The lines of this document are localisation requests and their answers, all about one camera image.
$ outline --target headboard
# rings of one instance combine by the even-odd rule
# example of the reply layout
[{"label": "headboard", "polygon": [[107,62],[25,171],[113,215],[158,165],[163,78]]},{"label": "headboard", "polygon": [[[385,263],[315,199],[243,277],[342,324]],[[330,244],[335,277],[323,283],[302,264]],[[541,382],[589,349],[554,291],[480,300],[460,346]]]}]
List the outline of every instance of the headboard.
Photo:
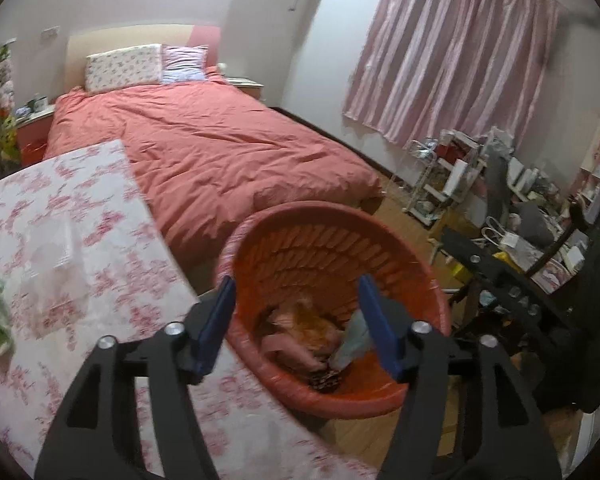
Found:
[{"label": "headboard", "polygon": [[71,36],[64,62],[64,91],[84,85],[87,56],[147,43],[167,43],[174,46],[208,44],[206,64],[213,66],[218,63],[220,28],[206,25],[132,25]]}]

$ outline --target pink headboard section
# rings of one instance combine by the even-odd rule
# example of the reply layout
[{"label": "pink headboard section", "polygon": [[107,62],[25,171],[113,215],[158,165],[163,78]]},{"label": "pink headboard section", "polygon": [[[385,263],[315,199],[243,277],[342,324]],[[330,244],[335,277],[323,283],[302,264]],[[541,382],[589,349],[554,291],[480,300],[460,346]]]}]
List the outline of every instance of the pink headboard section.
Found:
[{"label": "pink headboard section", "polygon": [[194,25],[187,46],[208,45],[206,54],[206,65],[218,64],[218,46],[220,45],[220,27],[212,25]]}]

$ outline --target pink duvet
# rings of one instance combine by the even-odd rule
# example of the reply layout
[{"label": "pink duvet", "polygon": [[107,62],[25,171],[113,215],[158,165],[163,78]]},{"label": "pink duvet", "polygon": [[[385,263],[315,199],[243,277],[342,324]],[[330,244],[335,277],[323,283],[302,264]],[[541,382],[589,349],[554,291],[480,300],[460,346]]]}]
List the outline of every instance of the pink duvet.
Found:
[{"label": "pink duvet", "polygon": [[74,90],[58,99],[45,158],[111,139],[123,141],[184,268],[217,256],[253,212],[380,196],[376,172],[354,153],[219,81]]}]

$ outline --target laundry basket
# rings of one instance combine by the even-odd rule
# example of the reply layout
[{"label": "laundry basket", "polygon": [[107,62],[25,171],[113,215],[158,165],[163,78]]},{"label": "laundry basket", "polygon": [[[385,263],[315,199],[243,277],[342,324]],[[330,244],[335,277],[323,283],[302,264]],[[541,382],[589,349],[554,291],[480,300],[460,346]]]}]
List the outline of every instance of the laundry basket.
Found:
[{"label": "laundry basket", "polygon": [[406,387],[382,370],[373,351],[352,363],[334,393],[320,394],[263,357],[254,336],[263,309],[301,291],[344,328],[358,307],[357,280],[366,272],[414,318],[449,334],[448,306],[431,268],[366,213],[292,202],[250,216],[228,239],[216,271],[216,283],[230,274],[237,284],[227,339],[286,407],[321,418],[368,418],[401,406]]}]

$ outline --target wall socket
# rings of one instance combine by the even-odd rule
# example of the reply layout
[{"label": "wall socket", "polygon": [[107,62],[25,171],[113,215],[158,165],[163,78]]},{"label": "wall socket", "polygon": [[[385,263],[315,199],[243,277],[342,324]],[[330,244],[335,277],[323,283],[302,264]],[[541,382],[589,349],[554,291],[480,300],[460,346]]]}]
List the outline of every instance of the wall socket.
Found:
[{"label": "wall socket", "polygon": [[42,41],[51,41],[58,37],[60,34],[60,26],[46,28],[40,33],[40,38]]}]

